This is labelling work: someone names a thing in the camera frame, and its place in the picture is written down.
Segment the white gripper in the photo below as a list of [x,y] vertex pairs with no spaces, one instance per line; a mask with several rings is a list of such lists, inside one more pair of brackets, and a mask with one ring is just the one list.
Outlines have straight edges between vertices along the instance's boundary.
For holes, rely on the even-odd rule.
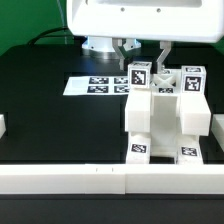
[[161,41],[161,74],[170,41],[216,43],[224,37],[224,0],[67,0],[67,23],[78,36],[114,37],[122,71],[127,52],[119,38]]

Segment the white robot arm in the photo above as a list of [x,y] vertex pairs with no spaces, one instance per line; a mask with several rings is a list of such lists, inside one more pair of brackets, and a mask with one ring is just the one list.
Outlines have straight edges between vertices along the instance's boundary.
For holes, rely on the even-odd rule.
[[67,24],[73,35],[87,38],[85,49],[120,58],[123,40],[159,41],[161,72],[172,42],[224,37],[224,0],[67,0]]

